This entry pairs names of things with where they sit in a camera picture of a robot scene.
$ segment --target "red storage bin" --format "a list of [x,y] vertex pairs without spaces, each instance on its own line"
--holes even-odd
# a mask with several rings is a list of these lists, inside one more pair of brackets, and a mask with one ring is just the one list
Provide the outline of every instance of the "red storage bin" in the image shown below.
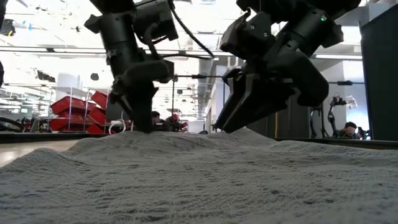
[[88,127],[87,132],[90,134],[104,134],[104,127],[101,127],[99,124],[93,123]]
[[96,104],[95,103],[88,103],[88,105],[87,105],[87,113],[89,113],[94,108],[96,108]]
[[91,97],[91,99],[95,103],[97,103],[102,109],[105,109],[106,105],[108,104],[108,97],[105,94],[100,93],[98,91],[96,91],[94,93],[94,95]]
[[93,110],[91,110],[91,112],[88,114],[88,117],[101,126],[105,125],[105,110],[101,108],[94,108]]
[[[69,114],[61,114],[59,118],[65,118],[65,119],[53,119],[50,121],[50,128],[53,131],[61,131],[68,129],[69,125]],[[83,130],[83,125],[84,125],[84,117],[82,115],[78,114],[72,114],[70,116],[70,129],[73,129],[75,131],[82,131]]]
[[[51,105],[53,113],[54,114],[61,114],[66,112],[69,113],[69,107],[71,105],[70,101],[71,101],[70,96],[66,96],[61,100],[58,100],[57,102],[53,103]],[[72,98],[72,113],[84,114],[85,111],[86,111],[85,102],[83,100]]]

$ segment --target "pillar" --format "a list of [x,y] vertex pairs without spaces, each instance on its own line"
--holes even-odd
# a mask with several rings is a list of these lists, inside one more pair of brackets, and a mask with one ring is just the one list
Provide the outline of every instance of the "pillar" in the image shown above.
[[374,140],[398,141],[398,4],[362,27],[368,113]]

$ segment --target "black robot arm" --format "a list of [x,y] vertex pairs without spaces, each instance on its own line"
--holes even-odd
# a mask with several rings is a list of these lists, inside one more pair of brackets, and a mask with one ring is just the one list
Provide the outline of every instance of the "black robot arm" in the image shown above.
[[[245,15],[224,33],[220,49],[246,62],[228,71],[230,95],[215,124],[227,133],[286,109],[299,93],[301,106],[318,106],[328,95],[328,82],[308,59],[319,46],[343,41],[334,20],[356,8],[360,0],[238,0]],[[251,10],[257,14],[247,21]],[[287,21],[276,35],[271,25]]]
[[339,96],[334,96],[332,101],[330,102],[330,107],[329,107],[329,112],[328,112],[328,121],[331,125],[331,129],[333,131],[332,137],[337,138],[339,131],[336,128],[336,119],[335,115],[333,114],[333,109],[335,109],[335,106],[344,106],[346,105],[347,102],[340,98]]
[[[199,43],[185,27],[174,10],[172,0],[90,0],[103,14],[86,21],[85,27],[100,33],[106,50],[106,62],[114,77],[109,96],[110,103],[118,102],[133,120],[138,131],[152,131],[152,98],[158,88],[153,82],[167,83],[174,77],[174,63],[160,56],[155,44],[165,39],[178,38],[173,16],[188,35],[198,43],[210,57],[196,57],[211,60],[214,55]],[[146,44],[150,54],[138,47],[137,39]]]

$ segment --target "ceiling light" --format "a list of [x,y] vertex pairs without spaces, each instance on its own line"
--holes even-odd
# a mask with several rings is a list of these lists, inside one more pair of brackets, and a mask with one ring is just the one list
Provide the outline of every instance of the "ceiling light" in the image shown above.
[[92,53],[92,54],[105,54],[105,49],[54,49],[55,52],[60,53]]
[[0,47],[3,52],[47,52],[43,47]]
[[161,54],[161,55],[168,55],[168,54],[178,54],[179,51],[178,50],[158,50],[157,53]]
[[315,55],[317,59],[362,60],[360,55]]
[[46,87],[46,86],[57,86],[57,84],[21,84],[21,83],[5,83],[5,86],[18,86],[18,87],[23,87],[23,86],[31,86],[31,87]]
[[43,56],[43,57],[98,57],[99,54],[95,54],[95,53],[66,53],[66,52],[55,52],[55,53],[50,53],[50,52],[34,52],[35,55],[38,56]]

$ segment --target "gray textured fabric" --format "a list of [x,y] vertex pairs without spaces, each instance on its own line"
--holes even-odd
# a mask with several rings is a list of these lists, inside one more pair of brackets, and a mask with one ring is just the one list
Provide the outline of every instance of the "gray textured fabric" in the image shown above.
[[397,223],[398,152],[122,133],[0,168],[0,223]]

